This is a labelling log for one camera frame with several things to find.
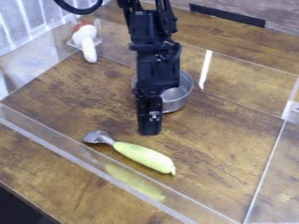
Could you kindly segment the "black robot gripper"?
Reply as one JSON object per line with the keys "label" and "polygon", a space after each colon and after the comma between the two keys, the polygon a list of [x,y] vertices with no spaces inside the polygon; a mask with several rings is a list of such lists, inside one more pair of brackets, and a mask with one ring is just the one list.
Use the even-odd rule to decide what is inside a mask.
{"label": "black robot gripper", "polygon": [[173,40],[177,16],[159,10],[137,10],[127,15],[130,50],[137,52],[138,131],[155,136],[162,131],[162,93],[181,84],[182,45]]}

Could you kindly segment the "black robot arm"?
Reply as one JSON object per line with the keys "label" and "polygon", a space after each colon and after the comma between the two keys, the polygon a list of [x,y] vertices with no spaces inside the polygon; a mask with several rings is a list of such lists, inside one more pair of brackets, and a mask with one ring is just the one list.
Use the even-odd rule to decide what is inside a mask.
{"label": "black robot arm", "polygon": [[181,85],[182,45],[173,40],[178,32],[170,0],[155,0],[155,8],[146,9],[141,0],[117,0],[123,9],[131,43],[137,51],[138,130],[145,136],[158,135],[163,123],[163,92]]}

